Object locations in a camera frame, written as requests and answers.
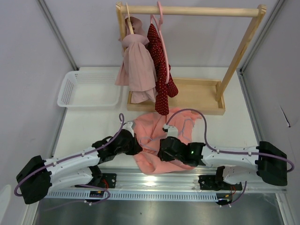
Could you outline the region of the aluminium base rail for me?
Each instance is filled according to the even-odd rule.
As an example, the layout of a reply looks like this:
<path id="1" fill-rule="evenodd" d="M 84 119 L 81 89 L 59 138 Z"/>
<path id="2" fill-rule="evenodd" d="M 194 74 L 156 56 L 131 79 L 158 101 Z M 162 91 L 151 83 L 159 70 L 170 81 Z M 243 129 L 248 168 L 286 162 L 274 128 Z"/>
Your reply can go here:
<path id="1" fill-rule="evenodd" d="M 216 175 L 215 169 L 195 168 L 193 170 L 170 172 L 164 174 L 146 175 L 139 169 L 128 168 L 100 168 L 99 166 L 86 167 L 68 172 L 64 175 L 51 175 L 50 182 L 46 183 L 46 193 L 61 189 L 75 188 L 76 184 L 87 184 L 89 181 L 79 181 L 72 173 L 91 173 L 94 178 L 100 178 L 103 173 L 117 174 L 115 188 L 109 190 L 125 191 L 161 191 L 161 192 L 189 192 L 199 191 L 198 177 L 200 175 Z"/>

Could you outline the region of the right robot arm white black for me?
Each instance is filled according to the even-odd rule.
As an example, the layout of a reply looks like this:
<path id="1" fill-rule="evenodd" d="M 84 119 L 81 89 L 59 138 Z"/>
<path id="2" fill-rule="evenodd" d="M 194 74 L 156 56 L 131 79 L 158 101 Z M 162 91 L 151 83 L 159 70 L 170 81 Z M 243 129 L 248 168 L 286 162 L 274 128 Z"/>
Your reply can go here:
<path id="1" fill-rule="evenodd" d="M 214 184 L 219 189 L 251 180 L 287 185 L 287 155 L 265 141 L 258 146 L 214 150 L 202 142 L 184 144 L 170 136 L 160 140 L 158 157 L 167 162 L 178 160 L 191 167 L 216 168 Z"/>

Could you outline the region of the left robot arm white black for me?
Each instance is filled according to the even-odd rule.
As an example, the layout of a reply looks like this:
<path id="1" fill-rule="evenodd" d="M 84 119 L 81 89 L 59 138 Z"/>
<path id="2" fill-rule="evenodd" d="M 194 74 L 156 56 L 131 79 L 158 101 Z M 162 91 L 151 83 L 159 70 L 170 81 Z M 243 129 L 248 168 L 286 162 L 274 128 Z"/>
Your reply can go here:
<path id="1" fill-rule="evenodd" d="M 99 164 L 112 161 L 119 154 L 134 156 L 141 151 L 136 134 L 123 129 L 114 137 L 108 136 L 67 157 L 32 157 L 16 177 L 16 190 L 21 192 L 15 195 L 29 205 L 58 189 L 81 185 L 98 187 L 102 181 Z"/>

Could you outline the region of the light blue wire hanger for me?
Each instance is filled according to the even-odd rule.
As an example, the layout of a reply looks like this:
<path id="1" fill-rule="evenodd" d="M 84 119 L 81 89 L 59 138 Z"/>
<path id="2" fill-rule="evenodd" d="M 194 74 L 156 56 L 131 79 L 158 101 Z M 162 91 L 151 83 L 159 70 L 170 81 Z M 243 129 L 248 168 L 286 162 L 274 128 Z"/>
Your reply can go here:
<path id="1" fill-rule="evenodd" d="M 158 120 L 155 125 L 147 124 L 146 121 L 136 121 L 139 126 L 136 126 L 137 138 L 144 151 L 159 151 L 160 140 L 167 137 L 167 133 L 162 130 L 164 122 Z M 183 119 L 172 120 L 172 126 L 178 130 L 177 135 L 183 143 L 192 142 L 192 131 L 195 126 L 195 120 L 190 117 Z"/>

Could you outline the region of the dusty pink hanging garment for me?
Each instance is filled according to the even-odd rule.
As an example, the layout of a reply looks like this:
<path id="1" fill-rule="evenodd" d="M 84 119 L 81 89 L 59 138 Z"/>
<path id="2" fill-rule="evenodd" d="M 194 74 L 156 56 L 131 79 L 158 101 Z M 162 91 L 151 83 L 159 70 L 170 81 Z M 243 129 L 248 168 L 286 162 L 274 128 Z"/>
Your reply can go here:
<path id="1" fill-rule="evenodd" d="M 138 18 L 130 17 L 133 34 L 126 24 L 126 36 L 121 40 L 123 62 L 120 66 L 115 85 L 128 86 L 132 91 L 131 102 L 138 104 L 144 101 L 156 101 L 156 71 L 147 45 L 150 41 L 142 29 L 142 22 Z"/>

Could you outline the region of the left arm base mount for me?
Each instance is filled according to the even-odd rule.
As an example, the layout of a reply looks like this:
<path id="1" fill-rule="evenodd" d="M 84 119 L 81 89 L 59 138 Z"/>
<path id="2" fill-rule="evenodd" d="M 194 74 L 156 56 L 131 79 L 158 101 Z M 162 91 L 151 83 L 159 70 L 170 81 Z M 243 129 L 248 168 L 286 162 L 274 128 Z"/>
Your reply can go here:
<path id="1" fill-rule="evenodd" d="M 82 188 L 85 186 L 93 186 L 93 187 L 99 187 L 99 188 L 115 188 L 116 186 L 116 178 L 117 174 L 115 173 L 103 173 L 101 174 L 100 178 L 94 178 L 91 173 L 85 173 L 85 172 L 75 172 L 71 175 L 74 175 L 75 178 L 78 178 L 79 181 L 89 181 L 87 184 L 76 184 L 74 187 L 76 188 Z"/>

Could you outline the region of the salmon pink skirt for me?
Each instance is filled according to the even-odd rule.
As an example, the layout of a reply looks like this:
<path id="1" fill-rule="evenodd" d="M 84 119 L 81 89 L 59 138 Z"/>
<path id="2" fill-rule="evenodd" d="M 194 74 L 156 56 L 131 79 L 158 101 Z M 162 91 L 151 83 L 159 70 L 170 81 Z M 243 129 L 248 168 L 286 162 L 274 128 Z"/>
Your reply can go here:
<path id="1" fill-rule="evenodd" d="M 170 113 L 167 116 L 160 115 L 157 112 L 143 114 L 134 120 L 135 127 L 139 126 L 136 121 L 141 120 L 146 121 L 146 123 L 150 125 L 155 125 L 158 120 L 162 120 L 165 124 L 169 120 L 169 118 L 179 110 L 179 108 L 170 109 Z M 186 117 L 190 117 L 191 119 L 195 120 L 195 122 L 197 119 L 201 118 L 199 114 L 196 114 L 192 111 L 183 111 L 176 114 L 175 117 L 171 119 L 171 122 L 172 120 L 175 121 L 176 119 L 183 119 Z M 147 175 L 163 174 L 194 169 L 194 167 L 185 165 L 178 160 L 174 160 L 171 162 L 161 161 L 158 157 L 158 152 L 144 151 L 144 149 L 142 149 L 142 151 L 137 155 L 134 155 L 134 160 L 139 169 L 142 171 L 142 173 Z"/>

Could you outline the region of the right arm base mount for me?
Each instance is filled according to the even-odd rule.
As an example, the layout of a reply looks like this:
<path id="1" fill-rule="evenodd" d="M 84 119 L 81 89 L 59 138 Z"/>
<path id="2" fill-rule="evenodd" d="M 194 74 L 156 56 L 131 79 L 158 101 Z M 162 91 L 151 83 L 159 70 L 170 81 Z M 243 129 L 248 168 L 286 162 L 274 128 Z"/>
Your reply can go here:
<path id="1" fill-rule="evenodd" d="M 201 190 L 213 190 L 213 191 L 229 191 L 229 190 L 242 190 L 242 184 L 238 183 L 235 185 L 228 184 L 224 181 L 216 180 L 215 175 L 200 175 L 198 177 L 198 183 L 200 185 Z"/>

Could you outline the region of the white plastic basket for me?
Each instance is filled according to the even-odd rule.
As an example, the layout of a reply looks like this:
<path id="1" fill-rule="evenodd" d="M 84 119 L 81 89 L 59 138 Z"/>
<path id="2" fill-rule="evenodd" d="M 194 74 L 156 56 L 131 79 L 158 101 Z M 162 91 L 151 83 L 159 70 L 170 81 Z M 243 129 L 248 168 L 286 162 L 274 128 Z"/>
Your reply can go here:
<path id="1" fill-rule="evenodd" d="M 61 84 L 57 105 L 75 109 L 114 109 L 123 88 L 115 85 L 118 70 L 105 67 L 68 72 Z"/>

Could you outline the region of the pink plastic hanger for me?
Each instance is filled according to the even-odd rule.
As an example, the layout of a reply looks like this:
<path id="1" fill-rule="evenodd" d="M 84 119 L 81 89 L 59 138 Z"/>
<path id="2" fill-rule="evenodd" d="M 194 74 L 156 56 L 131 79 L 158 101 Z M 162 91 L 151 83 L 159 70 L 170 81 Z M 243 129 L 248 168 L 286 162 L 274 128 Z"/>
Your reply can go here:
<path id="1" fill-rule="evenodd" d="M 169 68 L 169 61 L 168 61 L 168 56 L 167 56 L 167 51 L 166 51 L 166 47 L 165 47 L 165 42 L 164 42 L 164 38 L 163 38 L 163 35 L 162 35 L 162 31 L 161 31 L 161 26 L 163 24 L 163 9 L 162 9 L 162 6 L 161 6 L 161 2 L 160 1 L 157 1 L 157 6 L 158 6 L 158 9 L 159 9 L 159 15 L 160 15 L 160 18 L 157 19 L 154 15 L 150 15 L 150 23 L 155 23 L 156 27 L 157 27 L 157 31 L 158 31 L 158 35 L 159 35 L 159 38 L 161 40 L 161 45 L 162 45 L 162 48 L 163 48 L 163 54 L 164 54 L 164 57 L 165 57 L 165 67 L 166 67 L 166 81 L 165 81 L 165 84 L 168 84 L 169 83 L 169 79 L 170 79 L 170 68 Z"/>

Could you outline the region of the red polka dot garment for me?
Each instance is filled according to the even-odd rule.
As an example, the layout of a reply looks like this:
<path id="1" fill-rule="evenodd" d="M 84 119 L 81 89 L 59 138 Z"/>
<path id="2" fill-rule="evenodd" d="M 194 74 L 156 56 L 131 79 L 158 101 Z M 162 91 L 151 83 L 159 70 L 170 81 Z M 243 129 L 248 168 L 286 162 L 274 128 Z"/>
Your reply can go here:
<path id="1" fill-rule="evenodd" d="M 149 40 L 147 49 L 152 57 L 157 76 L 157 96 L 155 102 L 155 110 L 159 114 L 166 116 L 169 114 L 168 98 L 175 97 L 176 95 L 178 95 L 179 91 L 171 75 L 169 76 L 169 82 L 166 82 L 167 67 L 163 52 L 163 46 L 158 32 L 153 24 L 150 24 L 149 26 L 147 38 Z"/>

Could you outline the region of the wooden hanger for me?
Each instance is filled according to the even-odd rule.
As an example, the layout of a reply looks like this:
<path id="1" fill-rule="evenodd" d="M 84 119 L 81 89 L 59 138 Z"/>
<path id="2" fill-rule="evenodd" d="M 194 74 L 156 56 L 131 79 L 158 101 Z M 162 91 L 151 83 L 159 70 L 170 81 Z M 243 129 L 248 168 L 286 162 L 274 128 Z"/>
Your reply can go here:
<path id="1" fill-rule="evenodd" d="M 128 7 L 127 2 L 126 2 L 126 10 L 127 10 L 126 21 L 127 21 L 127 26 L 128 26 L 128 29 L 129 29 L 129 32 L 127 32 L 127 34 L 134 34 L 134 29 L 133 29 L 133 26 L 132 26 L 132 23 L 131 23 L 131 17 L 130 17 L 129 7 Z"/>

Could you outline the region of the wooden clothes rack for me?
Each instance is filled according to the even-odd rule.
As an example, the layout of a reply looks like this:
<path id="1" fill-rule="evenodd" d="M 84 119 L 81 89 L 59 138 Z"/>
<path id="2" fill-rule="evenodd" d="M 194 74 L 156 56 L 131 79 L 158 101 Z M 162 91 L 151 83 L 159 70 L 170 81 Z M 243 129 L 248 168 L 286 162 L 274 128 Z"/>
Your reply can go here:
<path id="1" fill-rule="evenodd" d="M 128 6 L 129 13 L 137 15 L 159 15 L 158 6 Z M 257 8 L 225 8 L 225 7 L 177 7 L 162 6 L 164 15 L 188 16 L 220 16 L 220 17 L 249 17 L 251 22 L 239 44 L 239 47 L 226 71 L 224 77 L 213 68 L 176 67 L 174 83 L 179 94 L 169 99 L 170 107 L 195 108 L 206 115 L 224 115 L 224 91 L 235 70 L 247 50 L 256 30 L 263 20 L 267 7 Z M 126 36 L 126 5 L 116 3 L 116 14 L 119 23 L 120 37 Z"/>

